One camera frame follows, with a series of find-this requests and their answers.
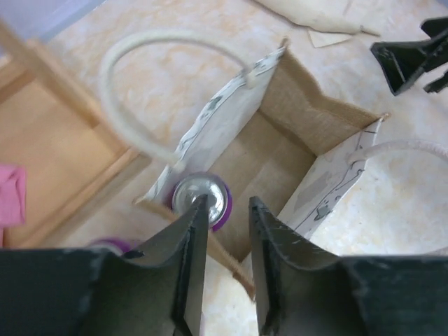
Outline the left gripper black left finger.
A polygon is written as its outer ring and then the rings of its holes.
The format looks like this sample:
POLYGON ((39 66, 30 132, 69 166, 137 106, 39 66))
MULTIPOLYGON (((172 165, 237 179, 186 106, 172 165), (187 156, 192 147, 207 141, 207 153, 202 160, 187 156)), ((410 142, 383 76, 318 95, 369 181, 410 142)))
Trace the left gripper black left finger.
POLYGON ((124 255, 1 250, 2 335, 198 335, 209 215, 198 197, 124 255))

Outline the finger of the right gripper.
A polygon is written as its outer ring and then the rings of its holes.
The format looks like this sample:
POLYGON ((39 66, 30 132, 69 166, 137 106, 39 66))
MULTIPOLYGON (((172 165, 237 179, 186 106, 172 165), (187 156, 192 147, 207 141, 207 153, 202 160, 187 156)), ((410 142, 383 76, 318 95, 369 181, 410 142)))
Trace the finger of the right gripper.
POLYGON ((435 37, 448 29, 448 17, 435 17, 423 21, 421 30, 429 37, 435 37))
POLYGON ((370 51, 378 61, 391 93, 400 95, 423 74, 447 63, 447 30, 424 41, 376 42, 370 51))

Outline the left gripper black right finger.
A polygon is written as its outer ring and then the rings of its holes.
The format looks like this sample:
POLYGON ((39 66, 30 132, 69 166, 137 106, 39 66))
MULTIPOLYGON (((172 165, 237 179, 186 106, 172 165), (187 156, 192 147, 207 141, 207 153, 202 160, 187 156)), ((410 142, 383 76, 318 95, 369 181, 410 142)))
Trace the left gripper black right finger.
POLYGON ((338 256, 248 206, 261 335, 446 335, 447 258, 338 256))

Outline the purple can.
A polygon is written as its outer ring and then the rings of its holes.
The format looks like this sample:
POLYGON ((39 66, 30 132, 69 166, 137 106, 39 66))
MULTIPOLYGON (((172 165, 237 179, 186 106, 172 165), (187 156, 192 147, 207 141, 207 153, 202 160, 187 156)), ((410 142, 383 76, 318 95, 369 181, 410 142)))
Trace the purple can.
POLYGON ((201 195, 207 196, 209 228, 216 232, 224 226, 232 212, 230 189, 219 176, 197 172, 183 178, 173 189, 171 209, 182 214, 201 195))
POLYGON ((116 237, 101 238, 91 241, 87 247, 89 249, 108 249, 114 254, 121 256, 140 245, 138 239, 121 239, 116 237))

